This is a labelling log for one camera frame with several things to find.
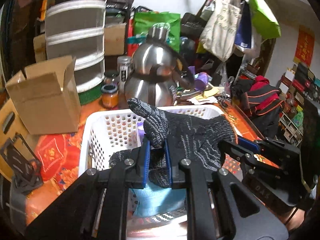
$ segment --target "silver bolt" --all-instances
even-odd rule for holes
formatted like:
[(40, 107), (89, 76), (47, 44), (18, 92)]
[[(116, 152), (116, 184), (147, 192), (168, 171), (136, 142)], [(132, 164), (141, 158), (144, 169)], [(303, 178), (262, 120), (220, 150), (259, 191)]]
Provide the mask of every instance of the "silver bolt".
[(186, 166), (189, 166), (191, 164), (191, 160), (189, 159), (182, 159), (180, 162), (182, 165), (186, 165)]
[(132, 164), (134, 164), (134, 160), (133, 159), (125, 159), (124, 160), (124, 164), (125, 165), (128, 165), (128, 166), (131, 166)]
[(219, 173), (223, 176), (226, 176), (229, 173), (229, 171), (226, 168), (220, 168)]
[(89, 168), (89, 169), (87, 169), (87, 174), (88, 174), (89, 176), (92, 176), (92, 175), (96, 174), (96, 172), (97, 172), (97, 170), (96, 170), (95, 168)]

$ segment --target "black knit glove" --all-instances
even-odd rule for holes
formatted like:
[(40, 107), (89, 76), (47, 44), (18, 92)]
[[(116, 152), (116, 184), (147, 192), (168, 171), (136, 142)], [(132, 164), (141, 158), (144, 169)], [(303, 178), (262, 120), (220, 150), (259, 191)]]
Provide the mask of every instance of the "black knit glove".
[[(172, 136), (176, 140), (175, 146), (184, 150), (186, 158), (200, 160), (203, 167), (211, 171), (217, 171), (225, 160), (225, 154), (219, 151), (218, 143), (223, 139), (232, 142), (237, 140), (233, 126), (224, 115), (205, 120), (162, 111), (137, 98), (129, 99), (128, 104), (135, 114), (145, 118), (143, 127), (154, 148), (162, 147), (167, 136)], [(125, 150), (113, 154), (110, 166), (128, 158), (130, 152)], [(149, 169), (151, 182), (163, 188), (170, 187), (163, 152), (151, 152)]]

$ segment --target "red banner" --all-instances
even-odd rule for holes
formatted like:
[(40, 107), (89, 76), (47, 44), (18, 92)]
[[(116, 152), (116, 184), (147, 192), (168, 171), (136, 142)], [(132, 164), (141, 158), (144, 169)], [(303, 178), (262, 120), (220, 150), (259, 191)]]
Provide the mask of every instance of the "red banner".
[(304, 62), (310, 67), (314, 45), (315, 35), (313, 31), (300, 25), (297, 48), (293, 61), (295, 63)]

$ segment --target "green shopping bag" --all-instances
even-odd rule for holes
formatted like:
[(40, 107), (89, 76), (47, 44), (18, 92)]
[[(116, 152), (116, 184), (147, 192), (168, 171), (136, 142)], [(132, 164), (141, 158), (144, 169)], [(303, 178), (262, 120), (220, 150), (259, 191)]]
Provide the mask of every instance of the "green shopping bag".
[(180, 14), (179, 13), (155, 13), (139, 12), (134, 14), (134, 35), (147, 35), (149, 28), (157, 23), (167, 23), (169, 27), (169, 45), (179, 52), (180, 47)]
[(264, 0), (249, 0), (249, 6), (252, 24), (264, 40), (281, 37), (279, 23)]

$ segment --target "orange jar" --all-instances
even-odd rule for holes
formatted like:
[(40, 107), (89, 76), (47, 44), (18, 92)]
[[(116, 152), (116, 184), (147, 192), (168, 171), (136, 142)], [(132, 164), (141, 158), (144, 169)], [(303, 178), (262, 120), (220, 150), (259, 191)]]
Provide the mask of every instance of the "orange jar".
[(114, 108), (119, 102), (118, 87), (114, 84), (105, 84), (101, 88), (102, 104), (105, 108)]

